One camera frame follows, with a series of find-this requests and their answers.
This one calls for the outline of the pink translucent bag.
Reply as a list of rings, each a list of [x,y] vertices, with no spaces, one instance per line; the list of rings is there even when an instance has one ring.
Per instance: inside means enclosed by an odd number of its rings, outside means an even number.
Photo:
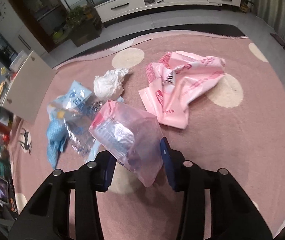
[[[145,187],[154,183],[163,165],[162,131],[155,115],[108,100],[96,114],[89,132]]]

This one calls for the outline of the blue cloth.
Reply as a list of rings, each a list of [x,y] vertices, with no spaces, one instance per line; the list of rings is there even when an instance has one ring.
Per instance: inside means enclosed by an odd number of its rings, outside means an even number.
[[[47,160],[53,169],[56,169],[59,155],[64,152],[68,139],[68,132],[65,123],[61,119],[50,121],[47,129]]]

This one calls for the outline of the pink dotted rug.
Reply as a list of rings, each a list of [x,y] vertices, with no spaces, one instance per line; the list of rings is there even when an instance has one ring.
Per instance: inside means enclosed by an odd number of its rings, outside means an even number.
[[[136,38],[101,53],[56,67],[33,124],[16,119],[11,143],[12,176],[22,210],[52,168],[47,161],[47,105],[73,81],[93,87],[96,76],[131,67],[125,103],[143,109],[139,90],[147,87],[145,67],[169,51],[186,51],[225,60],[225,77],[189,105],[186,129],[163,126],[170,146],[201,168],[231,172],[254,202],[271,233],[285,225],[285,90],[269,62],[248,38],[165,33]]]

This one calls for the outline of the clear blue printed wrapper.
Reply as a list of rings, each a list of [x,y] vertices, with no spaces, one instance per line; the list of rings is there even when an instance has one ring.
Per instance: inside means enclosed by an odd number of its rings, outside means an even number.
[[[95,159],[100,146],[89,127],[104,103],[90,89],[73,81],[66,94],[47,106],[49,120],[63,120],[68,132],[67,142],[77,154],[89,160]]]

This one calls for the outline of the white wooden box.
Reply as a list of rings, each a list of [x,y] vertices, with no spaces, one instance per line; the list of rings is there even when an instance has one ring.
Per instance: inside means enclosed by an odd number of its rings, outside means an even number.
[[[32,51],[23,62],[0,103],[24,121],[34,124],[44,96],[55,76],[55,70]]]

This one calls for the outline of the white crumpled tissue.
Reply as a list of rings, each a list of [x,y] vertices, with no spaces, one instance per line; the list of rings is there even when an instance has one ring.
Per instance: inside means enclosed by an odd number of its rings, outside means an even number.
[[[104,100],[117,100],[124,92],[123,82],[130,73],[128,68],[112,69],[103,76],[96,76],[93,82],[95,95]]]

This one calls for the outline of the pink plastic bag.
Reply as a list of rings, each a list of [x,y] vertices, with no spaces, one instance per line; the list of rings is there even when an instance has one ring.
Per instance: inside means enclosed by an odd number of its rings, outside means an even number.
[[[148,87],[139,91],[145,109],[160,124],[186,129],[189,103],[225,76],[225,60],[185,51],[167,52],[146,66]]]

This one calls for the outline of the white tv cabinet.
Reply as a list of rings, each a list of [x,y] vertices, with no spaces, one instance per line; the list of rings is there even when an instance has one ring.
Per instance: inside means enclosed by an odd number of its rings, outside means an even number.
[[[136,12],[180,5],[231,5],[239,8],[241,0],[108,0],[96,5],[95,10],[102,23],[107,23]]]

